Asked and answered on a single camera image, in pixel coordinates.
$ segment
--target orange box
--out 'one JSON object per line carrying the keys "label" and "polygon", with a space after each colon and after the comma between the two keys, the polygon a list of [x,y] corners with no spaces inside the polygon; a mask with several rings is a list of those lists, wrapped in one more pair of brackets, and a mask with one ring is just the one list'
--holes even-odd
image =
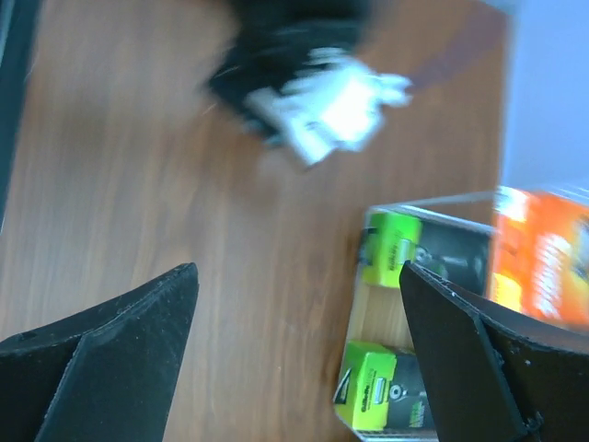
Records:
{"label": "orange box", "polygon": [[533,318],[589,326],[589,208],[501,188],[489,298]]}

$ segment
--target brown wooden surface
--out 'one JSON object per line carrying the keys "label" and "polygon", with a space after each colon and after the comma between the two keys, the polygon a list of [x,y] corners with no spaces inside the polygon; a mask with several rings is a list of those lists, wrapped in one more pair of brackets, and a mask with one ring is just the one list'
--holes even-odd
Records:
{"label": "brown wooden surface", "polygon": [[[381,6],[363,58],[407,74],[470,6]],[[303,175],[195,91],[233,28],[214,1],[46,1],[0,237],[0,333],[196,261],[166,441],[352,440],[329,401],[363,211],[494,185],[502,50],[387,110],[362,154]]]}

